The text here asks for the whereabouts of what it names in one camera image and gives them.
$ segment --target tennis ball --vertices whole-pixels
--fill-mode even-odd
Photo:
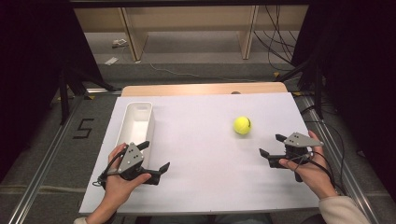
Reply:
[[[240,134],[247,134],[251,129],[250,119],[247,117],[239,117],[233,121],[233,129]]]

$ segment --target person's right arm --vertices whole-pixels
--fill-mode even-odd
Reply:
[[[309,136],[318,140],[318,137],[311,131],[309,131]],[[313,147],[313,150],[314,154],[310,159],[326,168],[326,161],[320,156],[323,155],[323,148]],[[298,165],[285,159],[279,160],[279,163],[299,174],[305,184],[318,196],[319,210],[326,223],[369,223],[352,199],[337,194],[330,178],[316,165],[310,162]]]

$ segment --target white container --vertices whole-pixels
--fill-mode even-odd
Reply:
[[[122,143],[139,145],[145,141],[150,144],[142,150],[145,157],[142,166],[149,168],[149,153],[154,133],[154,114],[152,103],[139,102],[127,105],[116,146]]]

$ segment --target white table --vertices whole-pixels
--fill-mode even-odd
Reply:
[[[136,216],[272,212],[317,207],[318,198],[294,173],[272,169],[259,148],[284,154],[275,134],[307,133],[289,93],[120,97],[79,212],[91,213],[104,190],[92,185],[106,168],[125,106],[153,103],[155,130],[149,168],[171,162],[159,186],[138,187],[119,214]],[[246,136],[233,131],[233,120],[248,116]]]

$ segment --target person's right hand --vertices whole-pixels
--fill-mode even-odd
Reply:
[[[311,131],[308,132],[311,138],[317,139],[318,137]],[[313,147],[314,152],[320,153],[323,155],[322,147]],[[313,153],[311,156],[311,160],[320,164],[324,168],[326,168],[326,161],[319,154]],[[308,162],[306,164],[298,165],[294,161],[289,161],[286,159],[279,160],[279,163],[286,168],[291,169],[300,175],[301,179],[305,182],[305,184],[311,188],[311,190],[320,198],[328,198],[332,196],[338,196],[335,191],[330,178],[327,174],[318,168],[316,165]]]

